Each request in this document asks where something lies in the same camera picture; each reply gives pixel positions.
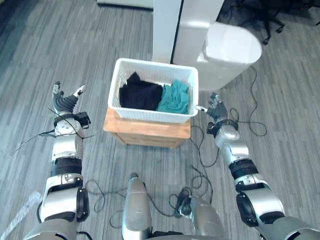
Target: office chair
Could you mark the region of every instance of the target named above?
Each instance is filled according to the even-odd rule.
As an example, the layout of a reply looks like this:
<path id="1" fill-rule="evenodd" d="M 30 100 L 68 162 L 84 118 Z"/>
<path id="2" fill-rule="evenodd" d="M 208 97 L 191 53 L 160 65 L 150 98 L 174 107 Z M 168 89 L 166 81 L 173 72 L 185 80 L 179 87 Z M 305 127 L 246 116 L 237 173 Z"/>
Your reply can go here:
<path id="1" fill-rule="evenodd" d="M 290 7 L 290 0 L 259 0 L 261 7 L 254 7 L 244 3 L 245 0 L 238 0 L 237 4 L 239 8 L 247 9 L 250 12 L 254 13 L 254 16 L 243 21 L 239 24 L 239 26 L 244 26 L 246 24 L 252 23 L 254 21 L 262 21 L 264 24 L 264 28 L 267 33 L 267 38 L 265 38 L 262 43 L 267 45 L 271 38 L 271 27 L 270 22 L 278 24 L 280 27 L 276 29 L 277 33 L 281 33 L 285 24 L 278 20 L 275 15 L 286 8 Z M 272 14 L 271 10 L 277 10 L 276 14 Z"/>
<path id="2" fill-rule="evenodd" d="M 312 7 L 315 7 L 315 8 L 319 8 L 320 9 L 320 5 L 317 5 L 316 4 L 316 0 L 310 0 L 309 3 L 306 5 L 306 7 L 309 9 L 309 8 L 312 8 Z"/>

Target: power cord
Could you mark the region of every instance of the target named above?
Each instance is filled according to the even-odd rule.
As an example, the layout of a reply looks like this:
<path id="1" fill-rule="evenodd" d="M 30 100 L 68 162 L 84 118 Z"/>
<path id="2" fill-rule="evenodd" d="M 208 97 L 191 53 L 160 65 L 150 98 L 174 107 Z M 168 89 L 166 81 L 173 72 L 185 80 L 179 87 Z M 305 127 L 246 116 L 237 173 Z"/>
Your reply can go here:
<path id="1" fill-rule="evenodd" d="M 98 191 L 93 191 L 91 190 L 91 187 L 89 186 L 90 184 L 94 183 L 98 189 Z M 99 185 L 99 183 L 95 180 L 95 179 L 90 179 L 86 182 L 85 184 L 85 188 L 87 190 L 87 192 L 89 194 L 92 194 L 92 195 L 96 195 L 96 196 L 99 196 L 99 198 L 95 201 L 94 203 L 94 207 L 93 207 L 93 210 L 95 213 L 100 213 L 103 208 L 105 207 L 106 205 L 106 195 L 109 195 L 109 194 L 117 194 L 119 196 L 121 196 L 123 199 L 126 199 L 126 195 L 122 194 L 122 192 L 124 190 L 127 190 L 128 188 L 121 188 L 119 190 L 114 190 L 114 191 L 103 191 Z M 149 199 L 151 200 L 154 208 L 163 216 L 165 217 L 173 217 L 174 214 L 167 214 L 165 212 L 163 212 L 162 210 L 160 210 L 160 208 L 156 205 L 156 203 L 154 202 L 153 198 L 150 196 L 150 194 L 147 192 L 147 196 L 149 197 Z M 169 197 L 168 197 L 168 203 L 169 205 L 174 209 L 175 207 L 173 206 L 173 204 L 171 203 L 171 199 L 172 197 L 175 196 L 177 199 L 178 199 L 178 196 L 176 194 L 171 194 Z M 120 210 L 117 210 L 115 211 L 111 217 L 109 218 L 109 224 L 112 228 L 114 229 L 119 229 L 121 228 L 121 225 L 119 226 L 116 226 L 113 224 L 113 217 L 116 215 L 116 214 L 119 214 L 119 213 L 122 213 L 123 212 L 123 209 L 120 209 Z"/>
<path id="2" fill-rule="evenodd" d="M 209 165 L 205 165 L 203 163 L 203 160 L 202 160 L 202 156 L 201 156 L 201 146 L 204 142 L 204 139 L 205 139 L 205 133 L 204 131 L 202 130 L 201 127 L 197 126 L 197 125 L 192 125 L 191 128 L 197 128 L 201 131 L 201 140 L 200 140 L 200 144 L 197 145 L 195 143 L 194 140 L 192 140 L 192 138 L 189 138 L 190 142 L 196 147 L 196 149 L 198 150 L 198 154 L 199 154 L 199 160 L 200 160 L 200 164 L 201 166 L 203 167 L 203 172 L 201 172 L 199 169 L 197 169 L 196 167 L 194 167 L 193 165 L 191 165 L 191 168 L 196 171 L 198 173 L 198 175 L 194 176 L 192 179 L 191 179 L 191 186 L 192 188 L 194 189 L 200 189 L 203 185 L 203 180 L 206 180 L 206 186 L 205 186 L 205 190 L 202 194 L 199 195 L 200 198 L 202 198 L 209 190 L 209 186 L 210 186 L 210 197 L 209 197 L 209 203 L 211 204 L 212 203 L 212 200 L 213 200 L 213 195 L 214 195 L 214 190 L 213 190 L 213 187 L 212 187 L 212 183 L 211 181 L 209 180 L 208 178 L 208 173 L 207 173 L 207 170 L 206 168 L 211 168 L 213 167 L 216 163 L 217 163 L 217 160 L 218 160 L 218 157 L 219 157 L 219 148 L 216 152 L 216 156 L 215 156 L 215 160 L 213 163 L 209 164 Z M 200 183 L 198 185 L 196 185 L 196 180 L 197 179 L 200 179 Z"/>
<path id="3" fill-rule="evenodd" d="M 93 135 L 86 136 L 86 137 L 80 136 L 80 134 L 76 131 L 75 127 L 72 126 L 72 124 L 71 124 L 68 120 L 66 120 L 63 116 L 61 116 L 60 114 L 56 113 L 56 112 L 53 111 L 52 109 L 50 109 L 50 108 L 48 108 L 48 109 L 49 109 L 51 112 L 53 112 L 54 114 L 58 115 L 58 116 L 59 116 L 60 118 L 62 118 L 63 120 L 65 120 L 65 121 L 73 128 L 73 130 L 74 130 L 74 132 L 75 132 L 75 133 L 72 133 L 72 134 L 62 134 L 62 135 L 59 135 L 59 136 L 74 135 L 74 134 L 76 134 L 76 135 L 79 136 L 79 138 L 81 138 L 82 140 L 84 140 L 84 139 L 92 138 L 92 137 L 94 137 L 95 135 L 97 135 L 97 134 L 93 134 Z M 57 136 L 55 136 L 55 135 L 53 135 L 53 134 L 50 134 L 50 133 L 54 133 L 54 132 L 55 132 L 55 129 L 52 129 L 52 130 L 49 130 L 49 131 L 44 131 L 44 132 L 41 132 L 41 133 L 38 133 L 38 134 L 34 135 L 33 137 L 30 137 L 30 138 L 29 138 L 28 140 L 26 140 L 26 141 L 22 141 L 22 142 L 20 143 L 20 146 L 19 146 L 14 152 L 19 151 L 23 146 L 25 146 L 27 143 L 29 143 L 31 140 L 35 139 L 35 138 L 38 137 L 38 136 L 41 136 L 41 137 L 51 137 L 51 138 L 54 138 L 54 139 L 55 139 L 55 138 L 57 138 Z"/>
<path id="4" fill-rule="evenodd" d="M 260 122 L 260 121 L 251 121 L 251 118 L 252 118 L 254 112 L 255 112 L 255 111 L 257 110 L 257 108 L 258 108 L 258 102 L 257 102 L 257 99 L 256 99 L 256 97 L 255 97 L 255 95 L 254 95 L 254 92 L 253 92 L 253 87 L 254 87 L 255 82 L 257 81 L 258 72 L 257 72 L 257 70 L 256 70 L 253 66 L 250 66 L 250 67 L 254 70 L 255 76 L 254 76 L 254 80 L 253 80 L 253 82 L 251 83 L 251 87 L 250 87 L 250 93 L 251 93 L 252 99 L 253 99 L 253 101 L 254 101 L 254 108 L 253 108 L 253 110 L 251 111 L 251 113 L 250 113 L 250 115 L 249 115 L 249 120 L 248 120 L 248 121 L 240 121 L 240 120 L 239 120 L 239 112 L 238 112 L 238 110 L 235 109 L 234 107 L 230 108 L 230 111 L 229 111 L 229 112 L 230 112 L 230 117 L 231 117 L 234 121 L 236 121 L 237 123 L 241 123 L 241 124 L 248 124 L 250 131 L 251 131 L 254 135 L 256 135 L 256 136 L 258 136 L 258 137 L 264 137 L 264 136 L 267 135 L 267 133 L 268 133 L 267 126 L 266 126 L 264 123 Z M 256 124 L 256 125 L 260 125 L 260 126 L 264 127 L 264 132 L 263 132 L 263 133 L 258 133 L 258 132 L 256 132 L 256 131 L 252 128 L 252 124 Z"/>

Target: teal cloth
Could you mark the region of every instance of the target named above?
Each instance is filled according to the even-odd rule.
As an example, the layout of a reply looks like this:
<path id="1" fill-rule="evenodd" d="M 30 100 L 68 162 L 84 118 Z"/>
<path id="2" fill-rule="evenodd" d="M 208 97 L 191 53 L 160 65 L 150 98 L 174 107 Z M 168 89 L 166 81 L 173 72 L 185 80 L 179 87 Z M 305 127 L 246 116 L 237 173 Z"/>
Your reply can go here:
<path id="1" fill-rule="evenodd" d="M 159 112 L 188 114 L 190 103 L 189 87 L 184 82 L 174 80 L 171 86 L 164 85 L 161 101 L 159 102 Z"/>

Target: white pillar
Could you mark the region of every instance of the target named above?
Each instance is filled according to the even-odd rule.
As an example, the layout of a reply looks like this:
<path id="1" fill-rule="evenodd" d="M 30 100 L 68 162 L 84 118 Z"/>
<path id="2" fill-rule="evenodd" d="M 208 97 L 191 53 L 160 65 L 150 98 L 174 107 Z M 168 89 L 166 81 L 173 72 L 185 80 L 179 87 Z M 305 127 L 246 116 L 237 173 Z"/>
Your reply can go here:
<path id="1" fill-rule="evenodd" d="M 153 0 L 154 62 L 170 63 L 181 0 Z"/>

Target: folded garment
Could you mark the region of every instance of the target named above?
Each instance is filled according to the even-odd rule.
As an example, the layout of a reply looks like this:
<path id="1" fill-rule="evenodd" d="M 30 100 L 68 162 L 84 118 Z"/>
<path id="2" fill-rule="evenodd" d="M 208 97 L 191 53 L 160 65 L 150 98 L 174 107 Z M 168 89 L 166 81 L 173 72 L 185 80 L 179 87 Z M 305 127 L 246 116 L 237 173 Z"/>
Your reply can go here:
<path id="1" fill-rule="evenodd" d="M 189 87 L 179 80 L 174 80 L 171 86 L 164 85 L 162 99 L 156 109 L 159 112 L 188 114 L 190 103 Z"/>
<path id="2" fill-rule="evenodd" d="M 120 105 L 123 108 L 155 111 L 161 101 L 162 92 L 161 85 L 142 81 L 134 72 L 119 89 Z"/>

